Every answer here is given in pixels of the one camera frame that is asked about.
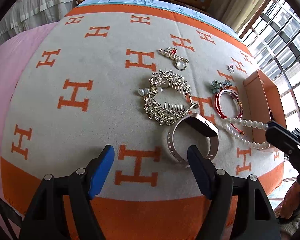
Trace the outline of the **rhinestone leaf hair comb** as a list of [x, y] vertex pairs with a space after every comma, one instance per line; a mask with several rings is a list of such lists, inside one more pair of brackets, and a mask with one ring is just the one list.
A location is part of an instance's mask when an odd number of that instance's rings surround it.
[[198, 103], [192, 98], [192, 89], [185, 77], [172, 70], [153, 72], [146, 88], [138, 89], [149, 119], [160, 125], [171, 126], [187, 116]]

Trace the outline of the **light blue patterned sheet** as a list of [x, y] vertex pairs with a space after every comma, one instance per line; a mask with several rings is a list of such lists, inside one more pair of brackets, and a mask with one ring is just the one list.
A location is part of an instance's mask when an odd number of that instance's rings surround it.
[[239, 36], [236, 32], [227, 26], [226, 24], [219, 22], [218, 20], [202, 13], [197, 10], [191, 9], [187, 6], [177, 5], [174, 3], [163, 2], [159, 0], [84, 0], [83, 2], [79, 3], [77, 7], [87, 6], [87, 5], [141, 5], [145, 7], [152, 7], [157, 9], [164, 9], [171, 12], [177, 12], [184, 16], [189, 16], [191, 18], [197, 19], [202, 21], [206, 24], [209, 24], [220, 31], [229, 34], [230, 36], [234, 37], [235, 39], [241, 41]]

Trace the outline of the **teal flower earrings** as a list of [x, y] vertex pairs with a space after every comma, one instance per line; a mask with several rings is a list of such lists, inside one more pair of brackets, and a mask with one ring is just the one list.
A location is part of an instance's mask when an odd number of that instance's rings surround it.
[[214, 80], [211, 82], [210, 90], [212, 94], [218, 94], [223, 89], [228, 89], [232, 86], [232, 82], [228, 80], [218, 81]]

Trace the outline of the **pink smart watch band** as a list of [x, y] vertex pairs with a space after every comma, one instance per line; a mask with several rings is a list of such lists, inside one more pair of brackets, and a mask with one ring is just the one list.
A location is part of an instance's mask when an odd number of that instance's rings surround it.
[[198, 113], [179, 119], [167, 133], [168, 152], [183, 167], [189, 167], [186, 152], [194, 144], [206, 159], [213, 160], [217, 155], [218, 128]]

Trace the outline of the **orange grey H blanket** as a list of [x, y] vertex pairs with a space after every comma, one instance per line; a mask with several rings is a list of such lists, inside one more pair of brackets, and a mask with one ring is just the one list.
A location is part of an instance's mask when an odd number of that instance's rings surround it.
[[77, 7], [39, 45], [10, 100], [1, 147], [8, 203], [25, 213], [43, 176], [69, 175], [110, 144], [115, 160], [92, 202], [106, 238], [194, 239], [209, 201], [169, 154], [168, 126], [148, 118], [138, 95], [153, 72], [175, 69], [158, 52], [167, 47], [189, 60], [180, 74], [197, 113], [220, 125], [209, 85], [230, 80], [250, 119], [243, 81], [257, 63], [234, 37], [164, 9]]

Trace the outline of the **white lace cover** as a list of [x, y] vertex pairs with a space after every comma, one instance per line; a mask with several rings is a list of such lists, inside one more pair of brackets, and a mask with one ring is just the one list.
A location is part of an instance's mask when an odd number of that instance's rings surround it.
[[17, 0], [0, 21], [0, 44], [45, 24], [60, 21], [76, 0]]

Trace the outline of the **pearl safety pin brooch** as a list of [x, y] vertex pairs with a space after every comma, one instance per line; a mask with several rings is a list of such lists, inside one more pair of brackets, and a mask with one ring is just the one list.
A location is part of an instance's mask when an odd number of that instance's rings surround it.
[[187, 68], [187, 65], [189, 64], [189, 60], [181, 57], [176, 54], [171, 54], [169, 51], [166, 49], [159, 49], [158, 52], [165, 57], [168, 57], [170, 60], [174, 62], [174, 66], [177, 70], [183, 71]]

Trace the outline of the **pink bedsheet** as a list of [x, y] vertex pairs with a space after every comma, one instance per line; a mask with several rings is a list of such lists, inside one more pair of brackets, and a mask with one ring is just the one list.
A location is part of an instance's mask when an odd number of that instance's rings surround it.
[[[24, 31], [0, 45], [0, 157], [5, 119], [20, 76], [44, 38], [58, 23]], [[0, 170], [0, 197], [3, 196]]]

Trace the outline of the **pink open jewelry box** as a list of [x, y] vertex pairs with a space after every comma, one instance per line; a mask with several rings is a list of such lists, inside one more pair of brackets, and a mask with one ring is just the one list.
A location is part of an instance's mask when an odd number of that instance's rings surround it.
[[273, 81], [257, 69], [243, 81], [248, 98], [251, 120], [262, 123], [272, 118], [287, 127], [280, 93]]

